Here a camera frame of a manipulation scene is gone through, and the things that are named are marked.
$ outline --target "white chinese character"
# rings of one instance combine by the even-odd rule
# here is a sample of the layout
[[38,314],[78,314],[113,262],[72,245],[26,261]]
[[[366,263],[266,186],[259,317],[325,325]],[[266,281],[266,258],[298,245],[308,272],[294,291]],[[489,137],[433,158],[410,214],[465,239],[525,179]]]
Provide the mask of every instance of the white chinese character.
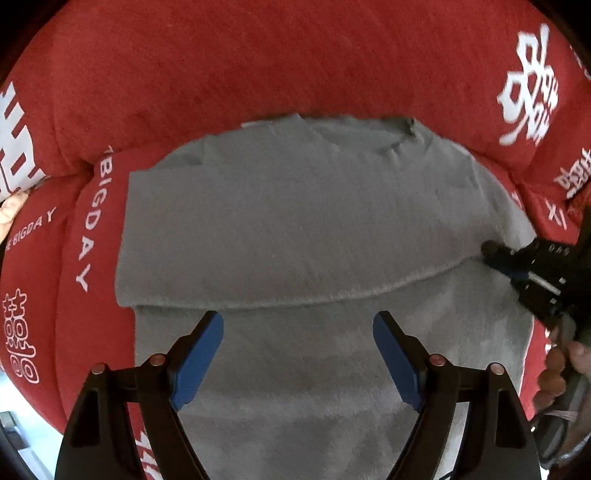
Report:
[[558,209],[557,212],[557,208],[554,203],[550,203],[548,199],[544,199],[544,201],[546,202],[546,206],[548,207],[548,220],[553,220],[556,222],[556,225],[564,228],[565,230],[568,230],[569,227],[566,224],[566,218],[564,217],[564,212],[562,208]]
[[6,350],[10,354],[10,363],[15,375],[25,378],[29,383],[39,383],[39,373],[33,363],[37,354],[34,346],[27,341],[29,327],[25,320],[25,303],[27,295],[17,289],[14,297],[6,294],[2,306],[4,307],[4,335],[6,336]]
[[560,168],[560,175],[554,182],[567,190],[566,197],[570,200],[581,190],[591,175],[591,155],[589,150],[582,149],[582,157],[573,163],[570,171]]
[[587,80],[591,80],[591,74],[589,74],[589,71],[585,68],[585,65],[583,65],[583,62],[581,61],[581,57],[579,57],[577,55],[577,53],[573,50],[574,53],[574,59],[577,61],[577,64],[579,64],[579,68],[583,70],[583,74],[585,75],[585,78]]
[[511,198],[519,206],[519,208],[523,210],[523,204],[521,203],[521,199],[519,198],[519,193],[512,192],[511,193]]
[[[507,80],[503,91],[496,100],[503,107],[503,119],[508,124],[519,120],[515,129],[499,138],[501,145],[512,145],[527,124],[525,137],[533,139],[535,144],[545,137],[550,127],[550,114],[558,105],[558,80],[554,70],[545,65],[548,49],[548,25],[541,24],[540,40],[531,33],[519,32],[517,56],[521,61],[522,72],[507,72]],[[535,83],[530,90],[529,79],[535,75]],[[517,101],[511,98],[515,86],[519,87]]]
[[15,132],[25,112],[16,102],[12,110],[9,105],[14,100],[14,85],[8,85],[6,94],[0,92],[0,200],[4,200],[18,190],[28,190],[45,177],[35,165],[33,141],[25,125],[18,134]]

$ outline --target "metal pin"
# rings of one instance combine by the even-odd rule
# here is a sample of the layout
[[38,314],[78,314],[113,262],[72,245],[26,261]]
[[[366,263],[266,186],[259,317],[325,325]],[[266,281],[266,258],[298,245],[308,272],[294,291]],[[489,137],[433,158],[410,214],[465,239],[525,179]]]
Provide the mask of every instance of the metal pin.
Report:
[[503,367],[501,364],[491,364],[491,372],[493,372],[495,375],[502,375],[505,373],[505,367]]
[[161,365],[164,365],[166,361],[166,355],[163,355],[161,353],[157,353],[156,355],[152,355],[150,357],[150,365],[152,365],[153,367],[160,367]]
[[100,375],[101,373],[105,372],[105,369],[106,369],[105,364],[96,364],[96,365],[93,365],[93,367],[90,371],[92,371],[92,373],[95,375]]
[[443,355],[438,355],[437,353],[434,353],[432,356],[430,356],[429,361],[434,367],[442,367],[447,362]]

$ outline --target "human hand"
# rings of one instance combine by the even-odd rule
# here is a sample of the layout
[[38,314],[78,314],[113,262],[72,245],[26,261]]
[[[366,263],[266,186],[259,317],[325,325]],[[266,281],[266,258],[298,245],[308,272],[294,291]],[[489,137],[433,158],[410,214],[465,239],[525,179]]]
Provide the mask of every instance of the human hand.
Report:
[[[591,380],[591,348],[578,342],[567,344],[567,352],[573,368]],[[566,390],[566,382],[561,373],[566,365],[566,357],[559,348],[553,348],[546,356],[546,370],[538,377],[540,391],[534,397],[534,408],[540,411],[554,403],[556,397]],[[571,451],[591,432],[591,395],[587,394],[579,417],[569,427],[566,441],[560,454]]]

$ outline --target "black clamp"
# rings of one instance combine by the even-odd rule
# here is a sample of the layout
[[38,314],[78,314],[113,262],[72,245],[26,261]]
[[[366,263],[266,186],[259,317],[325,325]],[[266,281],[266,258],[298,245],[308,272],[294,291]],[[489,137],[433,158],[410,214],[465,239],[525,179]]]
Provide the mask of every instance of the black clamp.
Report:
[[[507,275],[519,302],[552,331],[557,344],[577,340],[591,346],[591,210],[585,212],[576,245],[536,238],[514,250],[489,241],[482,245],[485,262]],[[569,423],[576,419],[589,381],[567,362],[566,392],[532,421],[540,463],[551,467],[559,458]]]
[[[56,480],[143,480],[130,402],[139,403],[164,480],[208,480],[177,412],[197,393],[222,336],[222,317],[207,312],[166,355],[119,371],[95,365],[70,416]],[[389,480],[433,480],[458,402],[470,408],[452,479],[540,478],[533,438],[501,364],[483,371],[429,355],[388,312],[376,315],[374,339],[402,399],[419,412]]]

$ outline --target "red pillow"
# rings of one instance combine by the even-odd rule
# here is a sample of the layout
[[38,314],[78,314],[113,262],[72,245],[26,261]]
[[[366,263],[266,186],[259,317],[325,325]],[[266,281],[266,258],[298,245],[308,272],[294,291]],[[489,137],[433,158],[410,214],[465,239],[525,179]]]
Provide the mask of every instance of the red pillow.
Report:
[[534,160],[523,174],[527,183],[549,187],[561,200],[571,200],[591,177],[591,84],[580,85],[573,100],[555,117]]
[[521,199],[521,195],[519,194],[519,190],[513,180],[511,180],[511,175],[509,171],[498,164],[496,161],[490,159],[489,157],[476,153],[471,152],[472,155],[478,160],[483,167],[486,167],[488,171],[490,171],[496,179],[500,182],[501,185],[505,188],[507,193],[511,196],[515,204],[522,210],[524,210],[523,200]]
[[54,122],[52,49],[56,22],[46,25],[0,87],[0,200],[45,176],[88,170],[60,152]]
[[70,0],[56,24],[53,105],[70,162],[298,112],[415,116],[525,168],[581,79],[527,0]]
[[134,366],[134,313],[117,305],[115,270],[130,171],[150,168],[158,145],[108,154],[82,190],[64,246],[56,319],[56,372],[69,416],[92,365]]
[[0,276],[2,364],[27,401],[58,430],[66,424],[55,366],[61,251],[88,179],[85,174],[49,179],[32,192],[12,226]]
[[538,235],[567,244],[577,242],[579,227],[568,215],[567,203],[552,197],[551,186],[521,183],[518,188]]

